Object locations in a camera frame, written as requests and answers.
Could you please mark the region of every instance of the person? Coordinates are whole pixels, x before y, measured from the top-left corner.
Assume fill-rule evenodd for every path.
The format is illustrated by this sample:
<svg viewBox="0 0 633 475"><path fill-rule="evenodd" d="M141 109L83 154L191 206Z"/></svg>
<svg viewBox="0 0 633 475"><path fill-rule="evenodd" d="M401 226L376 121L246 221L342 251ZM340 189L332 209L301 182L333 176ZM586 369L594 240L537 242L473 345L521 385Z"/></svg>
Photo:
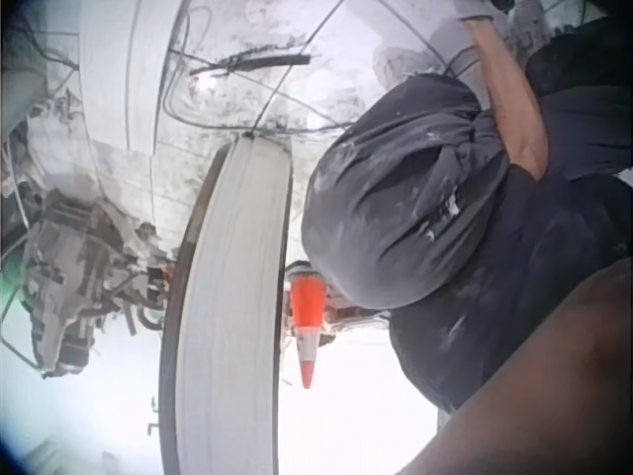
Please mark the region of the person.
<svg viewBox="0 0 633 475"><path fill-rule="evenodd" d="M601 270L401 475L630 474L631 259Z"/></svg>
<svg viewBox="0 0 633 475"><path fill-rule="evenodd" d="M613 176L632 165L626 22L555 38L524 72L490 4L455 6L491 109L450 71L399 63L411 52L378 61L392 84L319 161L302 223L314 268L391 312L405 376L446 413L632 246L631 188Z"/></svg>

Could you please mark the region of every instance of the white panel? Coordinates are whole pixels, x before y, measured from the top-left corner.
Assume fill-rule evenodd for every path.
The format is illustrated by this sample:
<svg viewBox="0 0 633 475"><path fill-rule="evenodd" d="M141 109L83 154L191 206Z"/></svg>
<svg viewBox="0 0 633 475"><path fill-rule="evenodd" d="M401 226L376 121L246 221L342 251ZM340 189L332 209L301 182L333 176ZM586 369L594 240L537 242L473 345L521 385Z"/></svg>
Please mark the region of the white panel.
<svg viewBox="0 0 633 475"><path fill-rule="evenodd" d="M139 0L84 0L80 64L83 106L92 139L128 148L127 77Z"/></svg>
<svg viewBox="0 0 633 475"><path fill-rule="evenodd" d="M131 150L152 155L160 84L182 0L140 0L128 70L128 132Z"/></svg>
<svg viewBox="0 0 633 475"><path fill-rule="evenodd" d="M242 138L209 204L176 370L180 473L273 475L275 324L289 154Z"/></svg>

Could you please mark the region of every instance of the traffic cone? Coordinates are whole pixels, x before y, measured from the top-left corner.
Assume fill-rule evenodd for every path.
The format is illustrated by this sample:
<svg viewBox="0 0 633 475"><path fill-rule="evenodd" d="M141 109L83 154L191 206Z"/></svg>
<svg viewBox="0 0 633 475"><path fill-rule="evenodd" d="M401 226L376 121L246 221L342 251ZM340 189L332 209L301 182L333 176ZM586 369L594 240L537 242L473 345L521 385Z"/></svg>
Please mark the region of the traffic cone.
<svg viewBox="0 0 633 475"><path fill-rule="evenodd" d="M325 282L320 275L306 272L290 276L290 300L295 322L297 352L301 377L306 389L310 389L313 382L325 298Z"/></svg>

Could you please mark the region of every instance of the orange traffic cone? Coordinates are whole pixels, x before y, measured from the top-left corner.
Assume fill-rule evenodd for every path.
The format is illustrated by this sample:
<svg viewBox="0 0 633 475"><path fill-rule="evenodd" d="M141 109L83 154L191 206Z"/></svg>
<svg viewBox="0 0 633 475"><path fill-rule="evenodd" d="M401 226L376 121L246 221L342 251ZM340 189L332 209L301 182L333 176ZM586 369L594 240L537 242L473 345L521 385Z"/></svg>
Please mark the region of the orange traffic cone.
<svg viewBox="0 0 633 475"><path fill-rule="evenodd" d="M295 321L297 352L301 364L301 377L306 389L310 389L313 382L325 298L325 282L320 275L308 272L290 277L290 300Z"/></svg>

